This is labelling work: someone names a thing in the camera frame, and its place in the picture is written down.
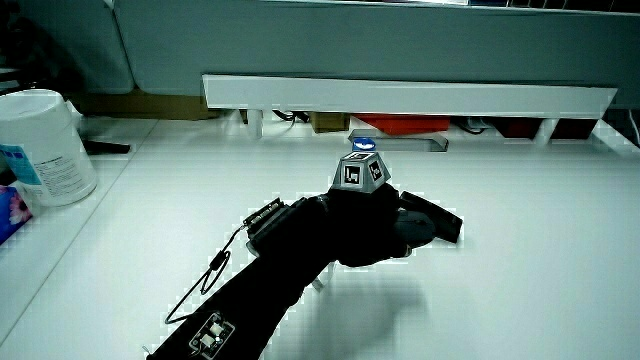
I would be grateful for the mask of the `person's right hand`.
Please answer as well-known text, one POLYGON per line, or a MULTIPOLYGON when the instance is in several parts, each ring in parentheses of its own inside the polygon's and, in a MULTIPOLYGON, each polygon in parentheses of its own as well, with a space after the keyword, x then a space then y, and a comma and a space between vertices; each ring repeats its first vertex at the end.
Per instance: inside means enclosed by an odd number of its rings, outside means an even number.
POLYGON ((329 260, 361 266, 380 260, 383 244, 403 257, 435 238, 458 242, 460 217, 399 192, 389 179, 379 153, 353 151, 340 158, 327 192, 291 204, 277 198, 247 218, 247 248, 256 257, 318 250, 329 260))

